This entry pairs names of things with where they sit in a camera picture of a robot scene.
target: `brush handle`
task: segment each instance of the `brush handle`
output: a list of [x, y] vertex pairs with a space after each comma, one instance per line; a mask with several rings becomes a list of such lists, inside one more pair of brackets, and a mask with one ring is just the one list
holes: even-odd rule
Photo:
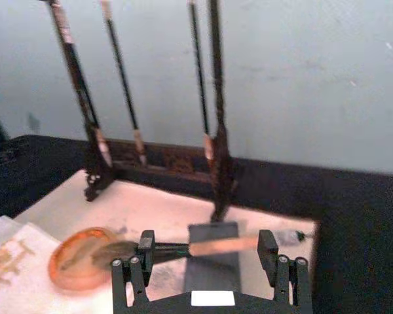
[[187, 243], [156, 243], [153, 262], [159, 264], [182, 257], [190, 257]]
[[224, 254], [245, 250], [256, 250], [258, 236], [232, 237], [229, 239], [204, 241], [189, 244], [189, 252], [192, 256], [204, 256]]

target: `light blue wall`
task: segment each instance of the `light blue wall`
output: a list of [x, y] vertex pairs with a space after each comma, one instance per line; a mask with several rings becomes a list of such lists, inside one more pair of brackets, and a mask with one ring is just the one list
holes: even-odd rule
[[[103, 132], [132, 139], [98, 0], [62, 0]], [[215, 130], [206, 1], [198, 1]], [[393, 173], [393, 0], [221, 2], [233, 156]], [[185, 0], [114, 0], [145, 141], [201, 146]], [[0, 0], [0, 119], [10, 136], [84, 139], [47, 6]]]

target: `black brush handle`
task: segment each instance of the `black brush handle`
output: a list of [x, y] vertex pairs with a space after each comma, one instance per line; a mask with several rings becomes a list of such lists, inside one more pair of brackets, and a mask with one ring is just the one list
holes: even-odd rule
[[188, 243], [156, 243], [153, 261], [154, 264], [191, 257]]
[[204, 122], [204, 133], [206, 135], [210, 134], [210, 126], [208, 123], [208, 113], [206, 108], [206, 99], [205, 99], [205, 85], [204, 85], [204, 70], [202, 69], [202, 56], [200, 52], [200, 41], [199, 41], [199, 31], [198, 31], [198, 16], [197, 16], [197, 7], [193, 0], [189, 1], [189, 14], [191, 17], [191, 26], [192, 26], [192, 35], [193, 35], [193, 44], [195, 51], [195, 61], [196, 68], [198, 74], [198, 83], [199, 83], [199, 92], [200, 92], [200, 101], [202, 107], [202, 119]]
[[99, 128], [98, 117], [94, 110], [92, 100], [88, 91], [86, 80], [84, 79], [79, 59], [75, 51], [73, 37], [71, 36], [66, 14], [60, 4], [60, 0], [43, 0], [47, 2], [54, 20], [55, 28], [64, 53], [67, 68], [69, 70], [71, 82], [77, 94], [77, 99], [86, 123], [93, 124]]
[[122, 62], [121, 50], [119, 48], [118, 39], [117, 39], [117, 35], [115, 33], [115, 28], [113, 26], [112, 20], [110, 20], [110, 19], [106, 20], [106, 25], [108, 28], [109, 35], [111, 37], [112, 48], [113, 48], [113, 52], [115, 55], [115, 59], [117, 61], [119, 75], [121, 76], [121, 82], [122, 82], [122, 87], [124, 88], [124, 95], [125, 95], [126, 104], [127, 104], [128, 109], [130, 111], [132, 127], [134, 128], [134, 130], [138, 130], [138, 122], [137, 122], [137, 118], [136, 118], [136, 113], [134, 111], [134, 105], [132, 104], [132, 97], [131, 97], [131, 93], [130, 93], [130, 88], [128, 86], [128, 81], [126, 79], [124, 63]]

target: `table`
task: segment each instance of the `table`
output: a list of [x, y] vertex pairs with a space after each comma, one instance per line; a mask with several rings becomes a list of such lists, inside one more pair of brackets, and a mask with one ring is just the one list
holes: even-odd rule
[[[137, 241], [143, 230], [154, 230], [156, 241], [187, 242], [188, 225], [210, 221], [213, 204], [209, 201], [180, 196], [115, 181], [93, 202], [87, 202], [86, 173], [76, 172], [49, 195], [18, 215], [20, 223], [32, 222], [56, 239], [63, 241], [73, 233], [92, 226], [109, 227], [126, 239]], [[231, 207], [226, 221], [237, 221], [240, 235], [259, 229], [296, 229], [311, 232], [312, 220], [279, 217], [253, 210]], [[312, 240], [296, 247], [281, 248], [290, 258], [304, 256], [311, 260]], [[262, 298], [272, 298], [273, 289], [255, 251], [239, 254], [242, 292]], [[149, 286], [149, 297], [163, 298], [181, 293], [185, 259], [163, 263], [155, 267]]]

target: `black cloth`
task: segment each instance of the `black cloth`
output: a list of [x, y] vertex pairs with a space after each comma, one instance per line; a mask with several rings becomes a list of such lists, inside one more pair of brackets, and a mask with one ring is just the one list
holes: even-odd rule
[[[23, 136], [1, 145], [0, 215], [14, 217], [83, 166], [86, 143]], [[315, 313], [393, 313], [393, 176], [238, 160], [235, 204], [313, 218]], [[131, 181], [212, 197], [209, 186], [133, 174]]]
[[82, 168], [85, 147], [36, 135], [0, 144], [0, 215], [17, 216]]

